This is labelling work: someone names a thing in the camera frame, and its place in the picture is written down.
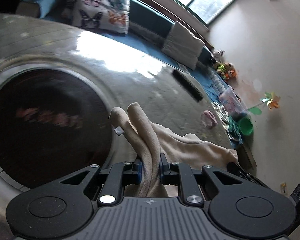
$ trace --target butterfly print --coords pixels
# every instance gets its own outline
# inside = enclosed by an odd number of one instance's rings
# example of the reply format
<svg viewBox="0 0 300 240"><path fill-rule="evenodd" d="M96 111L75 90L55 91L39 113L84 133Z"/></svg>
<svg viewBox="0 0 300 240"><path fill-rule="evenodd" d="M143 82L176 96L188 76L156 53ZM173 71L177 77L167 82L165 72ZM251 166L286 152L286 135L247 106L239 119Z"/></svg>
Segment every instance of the butterfly print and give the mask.
<svg viewBox="0 0 300 240"><path fill-rule="evenodd" d="M125 4L126 0L108 0L111 7L116 10L123 10L123 5Z"/></svg>
<svg viewBox="0 0 300 240"><path fill-rule="evenodd" d="M77 2L77 0L66 2L66 8L72 10L73 7L74 7L74 4L75 4L76 2Z"/></svg>
<svg viewBox="0 0 300 240"><path fill-rule="evenodd" d="M121 23L123 26L126 24L127 16L125 14L118 15L118 14L112 13L111 11L108 11L108 13L109 13L109 22L111 24L116 24L117 22Z"/></svg>
<svg viewBox="0 0 300 240"><path fill-rule="evenodd" d="M102 18L102 13L99 12L97 13L94 17L90 17L89 15L87 15L87 13L84 10L79 10L82 20L81 20L81 27L85 28L87 27L88 23L93 23L95 28L99 28L100 26L100 20Z"/></svg>
<svg viewBox="0 0 300 240"><path fill-rule="evenodd" d="M82 0L85 5L92 5L94 7L99 7L102 0Z"/></svg>

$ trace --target butterfly pillow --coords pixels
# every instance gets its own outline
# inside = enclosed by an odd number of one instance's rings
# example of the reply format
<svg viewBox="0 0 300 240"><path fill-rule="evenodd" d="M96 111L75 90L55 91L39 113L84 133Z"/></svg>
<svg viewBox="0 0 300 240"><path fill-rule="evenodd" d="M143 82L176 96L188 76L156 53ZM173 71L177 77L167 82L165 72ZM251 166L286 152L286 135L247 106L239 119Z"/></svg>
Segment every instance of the butterfly pillow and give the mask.
<svg viewBox="0 0 300 240"><path fill-rule="evenodd" d="M128 33L130 0L73 1L73 26Z"/></svg>
<svg viewBox="0 0 300 240"><path fill-rule="evenodd" d="M61 17L67 20L72 20L72 12L77 0L66 0L65 8L61 12Z"/></svg>

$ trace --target beige cloth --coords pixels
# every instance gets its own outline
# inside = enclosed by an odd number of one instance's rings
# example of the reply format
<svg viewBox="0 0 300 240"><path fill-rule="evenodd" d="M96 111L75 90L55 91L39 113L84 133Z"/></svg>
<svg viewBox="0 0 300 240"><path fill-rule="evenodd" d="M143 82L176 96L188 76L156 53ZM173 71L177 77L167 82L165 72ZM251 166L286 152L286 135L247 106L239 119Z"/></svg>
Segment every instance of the beige cloth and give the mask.
<svg viewBox="0 0 300 240"><path fill-rule="evenodd" d="M128 106L127 113L120 107L112 109L110 120L116 128L124 130L124 136L143 162L142 182L131 187L129 195L140 197L167 196L160 184L160 153L165 153L168 162L187 163L192 169L200 170L211 164L226 170L229 162L238 163L235 150L227 150L210 142L201 141L194 134L179 136L160 124L149 121L138 103ZM169 196L176 195L176 189L169 190Z"/></svg>

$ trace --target green leaf decoration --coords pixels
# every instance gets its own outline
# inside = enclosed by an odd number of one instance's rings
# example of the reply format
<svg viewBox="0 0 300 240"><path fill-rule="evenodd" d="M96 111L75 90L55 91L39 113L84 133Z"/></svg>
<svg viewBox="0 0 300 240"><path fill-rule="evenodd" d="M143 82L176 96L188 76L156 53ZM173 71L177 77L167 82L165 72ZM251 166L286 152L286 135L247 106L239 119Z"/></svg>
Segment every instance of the green leaf decoration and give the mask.
<svg viewBox="0 0 300 240"><path fill-rule="evenodd" d="M266 92L265 95L266 95L267 98L272 98L271 93Z"/></svg>
<svg viewBox="0 0 300 240"><path fill-rule="evenodd" d="M249 112L251 112L252 114L255 114L255 115L261 115L262 114L262 111L258 107L253 107L253 108L249 109Z"/></svg>

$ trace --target clear plastic container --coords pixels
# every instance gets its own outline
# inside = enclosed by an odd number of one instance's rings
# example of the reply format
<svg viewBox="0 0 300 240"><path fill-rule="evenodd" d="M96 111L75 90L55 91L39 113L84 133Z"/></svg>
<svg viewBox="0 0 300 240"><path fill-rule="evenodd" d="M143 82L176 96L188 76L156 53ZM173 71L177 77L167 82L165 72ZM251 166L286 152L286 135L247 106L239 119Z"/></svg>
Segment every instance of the clear plastic container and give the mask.
<svg viewBox="0 0 300 240"><path fill-rule="evenodd" d="M240 102L236 96L236 92L232 87L228 87L220 96L220 102L224 105L225 110L233 119L242 117L248 114L246 106Z"/></svg>

